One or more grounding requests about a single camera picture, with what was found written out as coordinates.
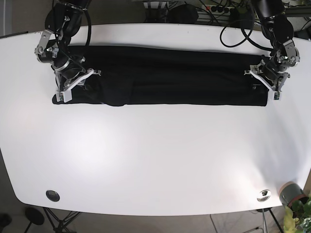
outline plant pot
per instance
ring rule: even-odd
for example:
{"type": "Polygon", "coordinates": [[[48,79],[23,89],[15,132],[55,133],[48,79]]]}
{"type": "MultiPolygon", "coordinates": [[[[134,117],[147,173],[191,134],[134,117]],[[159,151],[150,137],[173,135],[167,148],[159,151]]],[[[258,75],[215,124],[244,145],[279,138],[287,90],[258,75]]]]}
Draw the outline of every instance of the plant pot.
{"type": "Polygon", "coordinates": [[[284,206],[292,207],[292,204],[295,200],[301,200],[302,203],[306,203],[309,199],[307,195],[304,194],[303,190],[294,182],[288,182],[284,184],[278,196],[280,198],[281,203],[284,206]]]}

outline power strip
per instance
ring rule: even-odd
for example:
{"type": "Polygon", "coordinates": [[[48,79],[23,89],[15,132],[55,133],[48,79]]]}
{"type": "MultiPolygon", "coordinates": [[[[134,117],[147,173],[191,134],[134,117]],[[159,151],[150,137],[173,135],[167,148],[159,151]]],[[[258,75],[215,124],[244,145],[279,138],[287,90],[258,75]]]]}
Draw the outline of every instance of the power strip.
{"type": "Polygon", "coordinates": [[[215,5],[202,5],[202,10],[210,10],[213,15],[223,15],[223,16],[229,16],[231,11],[233,11],[234,7],[223,7],[223,6],[215,6],[215,5]]]}

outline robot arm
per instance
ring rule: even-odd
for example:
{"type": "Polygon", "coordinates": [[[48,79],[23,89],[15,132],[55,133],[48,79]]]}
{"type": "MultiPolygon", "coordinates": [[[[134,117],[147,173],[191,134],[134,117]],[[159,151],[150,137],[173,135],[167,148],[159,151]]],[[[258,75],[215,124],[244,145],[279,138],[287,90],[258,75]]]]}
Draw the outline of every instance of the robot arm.
{"type": "Polygon", "coordinates": [[[298,49],[293,42],[294,29],[285,16],[282,0],[251,0],[262,24],[263,35],[270,40],[273,51],[270,58],[262,59],[256,66],[250,66],[246,74],[251,74],[275,92],[279,99],[285,80],[290,77],[287,68],[300,61],[298,49]]]}
{"type": "MultiPolygon", "coordinates": [[[[71,54],[68,45],[71,38],[77,34],[81,27],[83,13],[89,21],[87,8],[91,0],[61,0],[49,12],[45,20],[45,30],[35,49],[38,61],[50,63],[56,75],[58,90],[57,101],[68,102],[72,100],[71,90],[77,85],[84,85],[85,79],[92,74],[100,75],[99,70],[83,67],[85,58],[83,54],[71,54]]],[[[90,43],[91,27],[87,37],[86,46],[90,43]]]]}
{"type": "MultiPolygon", "coordinates": [[[[79,31],[82,14],[89,22],[86,46],[90,42],[90,18],[87,8],[91,0],[59,0],[47,15],[45,30],[35,49],[38,61],[50,63],[56,74],[58,90],[57,101],[72,100],[71,90],[83,86],[85,79],[92,74],[100,75],[100,70],[83,67],[83,54],[71,54],[68,45],[79,31]]],[[[281,87],[290,77],[285,71],[295,66],[299,60],[298,50],[294,46],[294,30],[285,16],[282,0],[251,0],[262,24],[262,33],[270,40],[273,51],[270,58],[264,57],[260,64],[250,66],[245,74],[251,74],[275,93],[279,99],[281,87]]]]}

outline black stool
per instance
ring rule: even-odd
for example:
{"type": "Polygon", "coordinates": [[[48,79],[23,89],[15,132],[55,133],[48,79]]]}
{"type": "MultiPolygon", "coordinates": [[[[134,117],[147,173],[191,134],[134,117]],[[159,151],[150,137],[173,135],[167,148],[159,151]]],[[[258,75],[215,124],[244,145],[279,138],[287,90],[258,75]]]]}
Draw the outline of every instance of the black stool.
{"type": "Polygon", "coordinates": [[[25,230],[25,233],[29,230],[31,224],[40,226],[44,223],[43,214],[41,214],[40,211],[36,210],[35,208],[32,207],[26,208],[25,215],[26,218],[30,221],[28,227],[25,230]]]}

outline potted plant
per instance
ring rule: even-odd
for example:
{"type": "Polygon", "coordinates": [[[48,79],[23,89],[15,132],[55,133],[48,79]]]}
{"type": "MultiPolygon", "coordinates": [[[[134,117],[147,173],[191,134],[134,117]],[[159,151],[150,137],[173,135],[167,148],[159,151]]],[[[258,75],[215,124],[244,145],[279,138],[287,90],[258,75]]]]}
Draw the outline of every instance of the potted plant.
{"type": "Polygon", "coordinates": [[[285,206],[284,232],[311,232],[311,198],[308,198],[303,190],[293,182],[281,188],[279,197],[285,206]]]}

